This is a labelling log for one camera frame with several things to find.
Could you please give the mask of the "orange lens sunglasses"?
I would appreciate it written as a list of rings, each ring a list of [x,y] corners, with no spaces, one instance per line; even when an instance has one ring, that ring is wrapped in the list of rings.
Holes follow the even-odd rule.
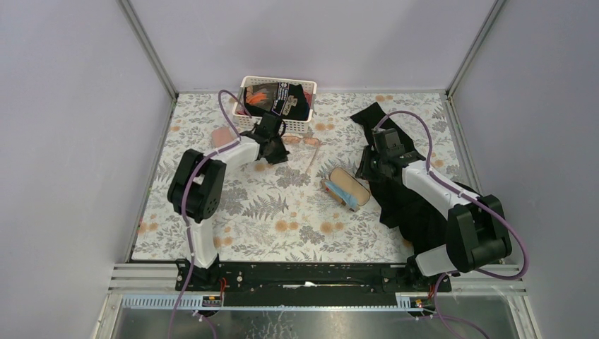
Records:
[[[322,142],[315,137],[286,135],[283,136],[283,143],[287,147],[298,149],[302,157],[294,155],[294,158],[301,160],[305,165],[304,172],[309,173],[310,167],[314,164],[314,161],[318,156]]]

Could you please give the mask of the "plaid glasses case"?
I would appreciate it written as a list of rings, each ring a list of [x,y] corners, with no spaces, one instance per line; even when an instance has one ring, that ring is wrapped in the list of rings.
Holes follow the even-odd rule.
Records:
[[[350,173],[346,172],[341,167],[334,168],[333,171],[328,176],[328,178],[325,178],[325,179],[331,180],[334,184],[338,185],[342,190],[344,190],[345,192],[348,192],[349,194],[352,194],[357,199],[359,209],[362,206],[364,206],[371,198],[371,194],[370,194],[369,190],[365,186],[363,186],[360,182],[358,182],[356,180],[356,178],[354,178]],[[323,190],[327,194],[329,194],[324,188],[324,180],[325,179],[321,180],[321,186],[322,186]]]

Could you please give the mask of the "pink glasses case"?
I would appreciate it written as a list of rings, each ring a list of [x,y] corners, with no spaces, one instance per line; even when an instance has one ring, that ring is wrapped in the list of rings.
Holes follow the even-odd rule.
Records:
[[[211,140],[214,148],[222,148],[237,140],[230,127],[220,127],[212,131]]]

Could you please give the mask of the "blue cleaning cloth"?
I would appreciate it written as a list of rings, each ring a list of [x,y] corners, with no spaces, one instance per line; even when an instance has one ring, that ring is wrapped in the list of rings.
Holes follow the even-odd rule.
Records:
[[[357,199],[348,192],[342,190],[338,185],[334,184],[331,180],[324,180],[325,190],[341,205],[349,208],[350,210],[356,211],[359,209]]]

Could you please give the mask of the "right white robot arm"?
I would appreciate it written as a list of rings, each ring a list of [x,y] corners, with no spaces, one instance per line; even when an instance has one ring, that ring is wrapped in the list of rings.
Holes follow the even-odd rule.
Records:
[[[395,129],[375,129],[357,177],[369,182],[382,223],[398,226],[413,243],[405,281],[422,291],[440,273],[467,273],[509,256],[502,205],[444,178],[424,156],[407,151]]]

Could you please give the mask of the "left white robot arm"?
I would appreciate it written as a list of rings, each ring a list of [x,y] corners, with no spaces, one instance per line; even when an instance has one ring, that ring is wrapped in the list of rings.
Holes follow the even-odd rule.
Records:
[[[191,279],[202,290],[213,289],[219,281],[218,269],[212,266],[218,252],[210,219],[220,204],[227,171],[258,160],[272,165],[286,162],[286,131],[287,124],[280,117],[266,114],[221,147],[207,153],[188,149],[181,157],[167,200],[184,221],[188,260],[195,267]]]

